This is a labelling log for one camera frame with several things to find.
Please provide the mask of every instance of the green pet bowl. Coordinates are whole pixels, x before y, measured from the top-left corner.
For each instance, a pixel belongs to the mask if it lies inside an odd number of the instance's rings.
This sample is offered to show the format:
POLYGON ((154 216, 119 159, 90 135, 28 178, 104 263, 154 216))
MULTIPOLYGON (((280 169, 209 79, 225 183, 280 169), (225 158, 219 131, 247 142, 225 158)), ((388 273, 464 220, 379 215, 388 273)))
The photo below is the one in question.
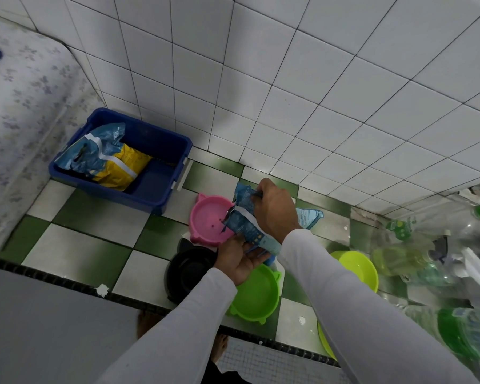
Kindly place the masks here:
POLYGON ((280 278, 281 272, 261 264, 237 287, 237 296, 229 307, 229 314, 263 325, 279 303, 280 278))

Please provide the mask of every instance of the hand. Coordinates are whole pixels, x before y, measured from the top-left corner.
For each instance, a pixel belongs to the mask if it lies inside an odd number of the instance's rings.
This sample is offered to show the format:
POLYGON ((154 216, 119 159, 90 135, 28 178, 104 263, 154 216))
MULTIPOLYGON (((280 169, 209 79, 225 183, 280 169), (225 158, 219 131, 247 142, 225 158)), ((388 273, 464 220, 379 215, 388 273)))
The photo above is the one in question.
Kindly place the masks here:
POLYGON ((250 248, 252 244, 246 243, 243 235, 234 235, 219 246, 214 268, 224 272, 236 286, 239 286, 247 280, 254 268, 270 257, 270 253, 258 257, 264 251, 263 248, 245 254, 250 248))
POLYGON ((251 197, 256 221, 265 233, 282 244, 288 233, 301 229, 292 197, 268 178, 262 179, 256 190, 263 191, 263 198, 251 197))

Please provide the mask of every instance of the pink pet bowl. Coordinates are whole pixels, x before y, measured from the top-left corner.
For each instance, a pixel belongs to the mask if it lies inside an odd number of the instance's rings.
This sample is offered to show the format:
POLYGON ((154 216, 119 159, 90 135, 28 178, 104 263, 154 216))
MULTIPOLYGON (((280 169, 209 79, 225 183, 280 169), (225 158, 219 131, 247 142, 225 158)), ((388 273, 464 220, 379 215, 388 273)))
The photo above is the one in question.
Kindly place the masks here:
POLYGON ((233 205, 233 202, 219 195, 199 194, 190 212, 190 240, 194 244, 218 247, 234 235, 229 228, 222 233, 222 221, 233 205))

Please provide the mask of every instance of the blue plastic bin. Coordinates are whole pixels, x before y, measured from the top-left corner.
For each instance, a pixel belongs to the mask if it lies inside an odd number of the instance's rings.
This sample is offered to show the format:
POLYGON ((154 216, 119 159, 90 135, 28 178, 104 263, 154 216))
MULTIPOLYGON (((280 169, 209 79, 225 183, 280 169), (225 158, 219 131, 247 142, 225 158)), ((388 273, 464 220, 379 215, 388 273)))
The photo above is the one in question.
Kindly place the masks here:
POLYGON ((153 157, 126 190, 117 191, 104 187, 90 179, 83 178, 80 174, 61 169, 55 164, 55 160, 62 152, 58 153, 51 161, 50 175, 62 182, 81 188, 95 197, 108 199, 148 213, 163 214, 173 191, 173 183, 178 180, 185 158, 192 148, 192 141, 186 136, 178 135, 128 115, 99 108, 89 116, 87 123, 73 135, 66 147, 94 128, 114 122, 126 124, 122 142, 153 157))

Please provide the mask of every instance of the white sleeve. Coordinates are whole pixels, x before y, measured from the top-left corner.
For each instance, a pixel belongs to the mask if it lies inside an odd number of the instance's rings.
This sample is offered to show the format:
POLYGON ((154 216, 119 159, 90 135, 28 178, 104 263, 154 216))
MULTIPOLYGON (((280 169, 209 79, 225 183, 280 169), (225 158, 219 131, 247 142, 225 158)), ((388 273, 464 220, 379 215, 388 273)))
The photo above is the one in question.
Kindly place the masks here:
POLYGON ((310 231, 288 234, 277 258, 301 284, 352 382, 479 384, 439 342, 331 257, 310 231))
POLYGON ((231 279, 212 268, 176 309, 102 374, 97 384, 200 383, 215 334, 236 294, 231 279))

